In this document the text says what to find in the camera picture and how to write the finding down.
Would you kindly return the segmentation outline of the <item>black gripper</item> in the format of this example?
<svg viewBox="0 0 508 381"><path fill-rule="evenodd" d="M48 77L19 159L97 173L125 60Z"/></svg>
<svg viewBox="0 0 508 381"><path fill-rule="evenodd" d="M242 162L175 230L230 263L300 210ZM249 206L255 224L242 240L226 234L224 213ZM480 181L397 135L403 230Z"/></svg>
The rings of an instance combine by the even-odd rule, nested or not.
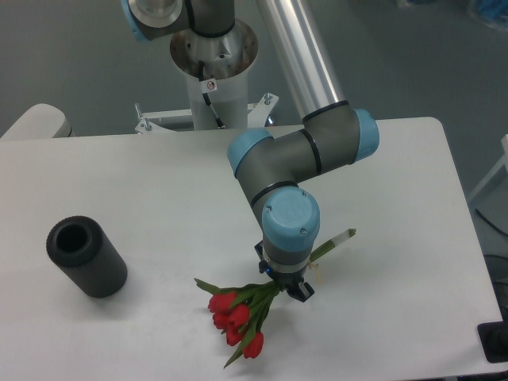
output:
<svg viewBox="0 0 508 381"><path fill-rule="evenodd" d="M265 253L262 241L256 244L254 249L260 259L259 272L269 276L281 291L286 291L291 298L299 302L306 302L314 295L314 289L304 280L306 264L301 265L296 271L283 272L283 265L272 261Z"/></svg>

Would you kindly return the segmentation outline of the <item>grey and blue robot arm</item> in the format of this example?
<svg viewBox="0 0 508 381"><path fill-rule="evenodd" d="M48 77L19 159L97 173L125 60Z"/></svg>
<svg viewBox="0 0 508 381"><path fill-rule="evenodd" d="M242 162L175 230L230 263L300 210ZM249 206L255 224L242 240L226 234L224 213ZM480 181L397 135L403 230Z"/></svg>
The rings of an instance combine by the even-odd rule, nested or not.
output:
<svg viewBox="0 0 508 381"><path fill-rule="evenodd" d="M259 268L292 298L306 301L304 280L320 227L307 179L354 164L379 146L379 129L366 110L345 99L306 1L261 1L261 15L291 88L303 127L273 137L267 113L248 108L247 73L258 40L232 1L124 1L140 40L170 36L174 65L184 75L197 130L239 129L227 157L262 230Z"/></svg>

